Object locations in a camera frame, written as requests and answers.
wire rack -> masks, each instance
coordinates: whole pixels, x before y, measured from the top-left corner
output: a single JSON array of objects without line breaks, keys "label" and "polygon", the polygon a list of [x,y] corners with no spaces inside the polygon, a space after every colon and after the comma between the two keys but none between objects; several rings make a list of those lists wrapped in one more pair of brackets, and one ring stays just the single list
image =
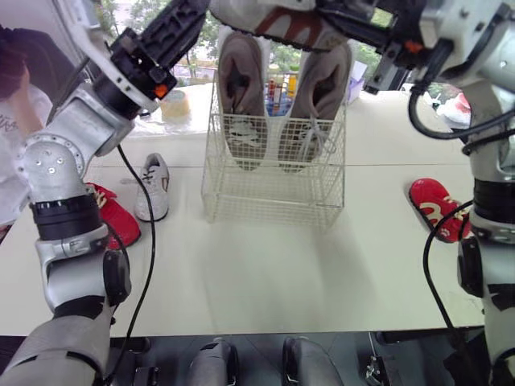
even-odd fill
[{"label": "wire rack", "polygon": [[208,221],[330,228],[344,207],[345,107],[334,121],[224,114],[216,85],[202,182]]}]

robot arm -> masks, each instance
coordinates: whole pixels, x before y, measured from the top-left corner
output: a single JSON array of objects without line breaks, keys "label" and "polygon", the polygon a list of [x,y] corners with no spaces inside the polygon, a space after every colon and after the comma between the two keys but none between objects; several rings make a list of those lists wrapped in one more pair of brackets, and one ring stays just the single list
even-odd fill
[{"label": "robot arm", "polygon": [[89,0],[60,0],[76,43],[103,74],[81,84],[42,131],[27,139],[19,172],[31,187],[43,291],[54,318],[33,331],[1,385],[102,384],[115,307],[130,293],[129,262],[106,251],[108,228],[82,181],[94,156],[115,148],[140,109],[175,86],[170,68],[196,42],[207,0],[174,0],[141,35],[105,49]]},{"label": "robot arm", "polygon": [[[295,1],[277,4],[300,6]],[[208,7],[208,0],[174,0],[141,35],[126,30],[107,52],[89,0],[59,3],[76,43],[103,75],[82,84],[20,155],[40,235],[45,297],[55,317],[26,339],[1,386],[88,385],[104,377],[109,324],[113,308],[130,292],[129,267],[123,256],[105,252],[108,230],[82,177],[93,156],[109,153],[130,132],[141,108],[152,111],[154,100],[175,86],[168,70],[195,43]],[[392,26],[369,22],[376,6],[394,14]],[[413,105],[439,77],[463,89],[474,122],[513,111],[514,27],[501,0],[318,0],[316,7],[334,27],[383,55],[368,91],[388,88],[399,71],[417,70]],[[412,115],[415,127],[429,134]],[[469,141],[504,133],[507,126],[499,121]],[[459,279],[484,299],[492,363],[515,373],[512,139],[488,139],[472,151],[476,237],[461,246]]]},{"label": "robot arm", "polygon": [[[416,102],[433,81],[463,89],[472,107],[468,155],[475,179],[470,221],[474,236],[459,247],[459,283],[483,299],[492,384],[515,378],[515,23],[502,1],[348,0],[318,3],[346,35],[373,45],[382,59],[366,90],[388,89],[399,71],[415,70],[409,115],[415,129],[437,139],[416,115]],[[370,23],[373,8],[393,24]]]}]

gray shoe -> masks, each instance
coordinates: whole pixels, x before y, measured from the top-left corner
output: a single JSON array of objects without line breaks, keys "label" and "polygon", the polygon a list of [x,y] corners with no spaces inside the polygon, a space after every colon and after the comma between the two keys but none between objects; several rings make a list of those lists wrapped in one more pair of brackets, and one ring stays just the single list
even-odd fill
[{"label": "gray shoe", "polygon": [[229,150],[239,167],[253,170],[265,157],[267,139],[262,51],[254,38],[234,32],[224,41],[218,87],[224,114],[229,114],[223,122]]},{"label": "gray shoe", "polygon": [[[290,118],[311,119],[311,124],[292,119],[281,134],[279,161],[311,162],[322,154],[332,124],[344,101],[352,68],[352,51],[342,44],[330,52],[311,53],[303,66],[299,89]],[[282,163],[286,172],[298,172],[302,165]]]}]

white sneaker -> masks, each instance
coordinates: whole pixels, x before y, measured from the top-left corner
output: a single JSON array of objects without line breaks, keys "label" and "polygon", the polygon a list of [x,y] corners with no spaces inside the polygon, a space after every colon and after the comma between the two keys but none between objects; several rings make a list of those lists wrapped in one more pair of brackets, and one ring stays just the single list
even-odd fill
[{"label": "white sneaker", "polygon": [[316,0],[211,0],[223,24],[306,51],[329,51],[347,41],[317,12]]},{"label": "white sneaker", "polygon": [[[145,184],[145,188],[150,196],[154,220],[160,221],[164,219],[168,214],[169,207],[168,183],[170,182],[170,174],[168,173],[167,164],[164,162],[161,154],[150,154],[146,158],[140,178]],[[145,194],[141,187],[138,188],[134,214],[141,221],[150,221],[148,204],[146,203]]]}]

red shoe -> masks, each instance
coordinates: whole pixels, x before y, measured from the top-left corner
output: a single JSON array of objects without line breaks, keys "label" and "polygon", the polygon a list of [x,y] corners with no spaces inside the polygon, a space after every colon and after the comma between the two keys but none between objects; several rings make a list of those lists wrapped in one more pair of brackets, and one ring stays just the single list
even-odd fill
[{"label": "red shoe", "polygon": [[[87,183],[94,190],[95,199],[102,219],[114,229],[114,231],[122,239],[122,243],[128,247],[138,241],[142,235],[139,230],[138,222],[134,217],[126,211],[114,199],[117,197],[112,191],[96,185],[95,183]],[[109,235],[108,249],[120,249],[116,239]]]},{"label": "red shoe", "polygon": [[[431,231],[446,214],[461,204],[451,198],[447,189],[434,179],[416,180],[410,188],[410,200]],[[459,211],[454,217],[447,220],[436,237],[446,243],[455,243],[458,241],[459,230],[465,220],[467,223],[463,229],[463,238],[466,237],[471,228],[468,221],[468,210]]]}]

